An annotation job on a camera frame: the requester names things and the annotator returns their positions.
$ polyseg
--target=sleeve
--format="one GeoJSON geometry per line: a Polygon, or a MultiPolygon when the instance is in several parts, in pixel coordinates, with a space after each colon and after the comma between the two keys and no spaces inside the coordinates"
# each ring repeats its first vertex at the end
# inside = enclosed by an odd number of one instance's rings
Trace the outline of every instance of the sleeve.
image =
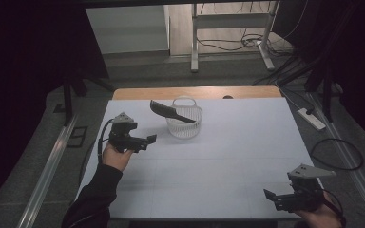
{"type": "Polygon", "coordinates": [[[116,189],[123,173],[111,166],[98,164],[96,173],[67,210],[62,227],[106,227],[108,207],[117,197],[116,189]]]}

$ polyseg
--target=human hand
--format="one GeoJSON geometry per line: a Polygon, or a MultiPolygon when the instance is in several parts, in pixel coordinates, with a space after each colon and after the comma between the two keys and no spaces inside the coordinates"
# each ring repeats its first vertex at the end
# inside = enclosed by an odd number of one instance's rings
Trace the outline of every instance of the human hand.
{"type": "MultiPolygon", "coordinates": [[[[324,197],[332,203],[328,194],[324,192],[324,197]]],[[[342,224],[336,213],[328,208],[325,204],[319,206],[314,212],[295,211],[295,213],[304,218],[310,228],[340,228],[342,224]]]]}
{"type": "Polygon", "coordinates": [[[107,143],[105,151],[103,151],[103,164],[123,172],[128,165],[133,152],[133,150],[127,150],[124,153],[119,152],[112,144],[107,143]]]}

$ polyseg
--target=power strip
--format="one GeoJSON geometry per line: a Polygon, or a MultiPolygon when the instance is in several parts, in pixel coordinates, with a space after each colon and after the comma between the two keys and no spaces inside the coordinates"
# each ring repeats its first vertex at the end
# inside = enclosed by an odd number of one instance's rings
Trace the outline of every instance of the power strip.
{"type": "Polygon", "coordinates": [[[320,131],[325,128],[325,124],[322,123],[317,117],[315,117],[313,114],[307,115],[307,109],[302,108],[298,111],[298,114],[300,114],[301,117],[304,118],[309,124],[311,124],[317,131],[320,131]]]}

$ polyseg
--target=gray floor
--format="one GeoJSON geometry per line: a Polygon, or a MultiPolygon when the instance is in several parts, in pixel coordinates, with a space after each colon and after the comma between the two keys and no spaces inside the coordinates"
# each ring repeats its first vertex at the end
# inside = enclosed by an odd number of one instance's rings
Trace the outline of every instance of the gray floor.
{"type": "MultiPolygon", "coordinates": [[[[190,72],[188,57],[169,58],[166,56],[106,56],[108,83],[121,87],[163,87],[163,86],[249,86],[258,78],[268,75],[258,54],[253,55],[212,55],[200,57],[200,72],[190,72]]],[[[284,58],[274,59],[279,66],[284,58]]],[[[288,85],[301,93],[304,78],[288,85]]],[[[89,152],[106,110],[106,103],[112,93],[97,85],[86,82],[88,94],[76,98],[82,103],[77,127],[87,127],[86,139],[80,148],[67,148],[61,159],[44,203],[33,227],[59,227],[62,216],[74,200],[79,186],[80,171],[84,157],[89,152]]],[[[289,94],[298,105],[306,105],[300,97],[289,94]]],[[[0,190],[0,227],[14,227],[29,201],[29,197],[47,162],[49,153],[62,129],[64,113],[53,113],[57,104],[63,103],[62,88],[52,91],[47,97],[46,112],[6,183],[0,190]]],[[[296,113],[291,106],[298,129],[310,149],[317,141],[328,137],[327,132],[317,132],[296,113]]],[[[335,123],[345,140],[357,146],[365,157],[365,132],[349,116],[338,98],[333,99],[332,113],[335,123]]],[[[71,140],[68,144],[77,144],[71,140]]],[[[322,145],[318,155],[330,162],[341,164],[335,149],[329,144],[322,145]]],[[[365,227],[365,202],[358,193],[349,173],[337,172],[338,177],[322,180],[325,188],[335,193],[342,202],[348,227],[365,227]]],[[[110,227],[126,227],[128,221],[111,221],[110,227]]],[[[292,221],[280,221],[279,227],[293,227],[292,221]]]]}

